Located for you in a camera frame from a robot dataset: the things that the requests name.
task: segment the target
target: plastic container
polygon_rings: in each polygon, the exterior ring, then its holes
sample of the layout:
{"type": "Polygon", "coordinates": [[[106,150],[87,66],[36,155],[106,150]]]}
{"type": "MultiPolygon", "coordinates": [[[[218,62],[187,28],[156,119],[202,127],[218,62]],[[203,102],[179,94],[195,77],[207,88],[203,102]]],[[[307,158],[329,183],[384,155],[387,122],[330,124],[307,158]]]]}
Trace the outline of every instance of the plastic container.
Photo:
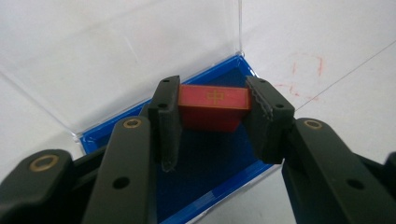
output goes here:
{"type": "MultiPolygon", "coordinates": [[[[1,70],[90,153],[118,119],[138,114],[164,77],[244,86],[255,74],[241,56],[240,7],[240,0],[12,3],[0,15],[1,70]]],[[[192,220],[269,167],[253,157],[243,127],[186,131],[177,169],[158,171],[158,219],[192,220]]]]}

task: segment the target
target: blue base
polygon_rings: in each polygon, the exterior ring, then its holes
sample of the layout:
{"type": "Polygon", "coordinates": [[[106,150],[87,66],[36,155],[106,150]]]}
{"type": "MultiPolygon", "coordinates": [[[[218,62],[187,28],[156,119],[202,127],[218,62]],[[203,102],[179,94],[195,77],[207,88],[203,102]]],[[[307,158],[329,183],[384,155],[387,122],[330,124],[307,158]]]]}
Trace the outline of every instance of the blue base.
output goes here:
{"type": "MultiPolygon", "coordinates": [[[[253,75],[244,58],[234,56],[185,83],[244,87],[246,76],[253,75]]],[[[115,123],[137,116],[142,106],[85,132],[80,139],[85,151],[105,146],[115,123]]],[[[242,126],[234,133],[183,131],[176,170],[164,173],[158,166],[158,221],[185,223],[270,167],[253,156],[242,126]]]]}

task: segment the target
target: screw hole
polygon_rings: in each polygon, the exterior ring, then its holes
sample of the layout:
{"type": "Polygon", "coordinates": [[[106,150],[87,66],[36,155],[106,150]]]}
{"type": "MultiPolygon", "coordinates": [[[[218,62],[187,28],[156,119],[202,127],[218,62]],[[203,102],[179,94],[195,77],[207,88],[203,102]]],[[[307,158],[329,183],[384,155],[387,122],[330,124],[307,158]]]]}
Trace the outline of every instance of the screw hole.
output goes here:
{"type": "Polygon", "coordinates": [[[128,119],[123,123],[124,128],[137,128],[142,123],[140,119],[128,119]]]}
{"type": "Polygon", "coordinates": [[[158,107],[159,108],[166,108],[166,107],[168,107],[168,105],[167,104],[158,104],[158,107]]]}
{"type": "Polygon", "coordinates": [[[318,130],[318,129],[321,129],[321,128],[322,128],[321,123],[319,123],[319,122],[317,122],[317,121],[315,121],[315,120],[312,120],[312,119],[309,119],[309,120],[304,121],[304,124],[305,124],[307,127],[311,128],[311,129],[314,129],[314,130],[318,130]]]}
{"type": "Polygon", "coordinates": [[[346,182],[354,189],[364,189],[364,185],[357,179],[348,179],[346,182]]]}
{"type": "Polygon", "coordinates": [[[58,160],[59,157],[56,155],[44,155],[32,161],[29,168],[33,172],[46,171],[54,166],[58,160]]]}
{"type": "Polygon", "coordinates": [[[119,177],[113,182],[114,189],[124,189],[129,185],[128,177],[119,177]]]}

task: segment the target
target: white surface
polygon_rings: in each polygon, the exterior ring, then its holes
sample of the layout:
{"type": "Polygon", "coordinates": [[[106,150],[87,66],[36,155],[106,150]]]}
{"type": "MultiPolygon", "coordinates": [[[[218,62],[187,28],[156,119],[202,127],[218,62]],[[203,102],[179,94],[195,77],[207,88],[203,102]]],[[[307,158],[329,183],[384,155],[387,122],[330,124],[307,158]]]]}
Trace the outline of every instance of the white surface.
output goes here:
{"type": "Polygon", "coordinates": [[[238,0],[0,3],[0,73],[75,134],[240,51],[238,0]]]}
{"type": "MultiPolygon", "coordinates": [[[[383,162],[396,137],[396,2],[243,1],[246,59],[296,107],[330,124],[350,146],[383,162]]],[[[79,148],[69,133],[0,81],[0,179],[34,151],[79,148]]],[[[200,223],[293,223],[279,171],[200,223]]]]}

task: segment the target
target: transparent lid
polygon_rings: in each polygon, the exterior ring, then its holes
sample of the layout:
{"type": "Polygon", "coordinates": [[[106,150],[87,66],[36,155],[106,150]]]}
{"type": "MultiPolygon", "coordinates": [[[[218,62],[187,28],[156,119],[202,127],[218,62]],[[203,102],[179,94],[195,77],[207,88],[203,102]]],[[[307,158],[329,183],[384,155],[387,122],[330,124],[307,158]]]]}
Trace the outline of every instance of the transparent lid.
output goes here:
{"type": "Polygon", "coordinates": [[[239,1],[7,0],[0,72],[81,133],[240,52],[239,1]]]}

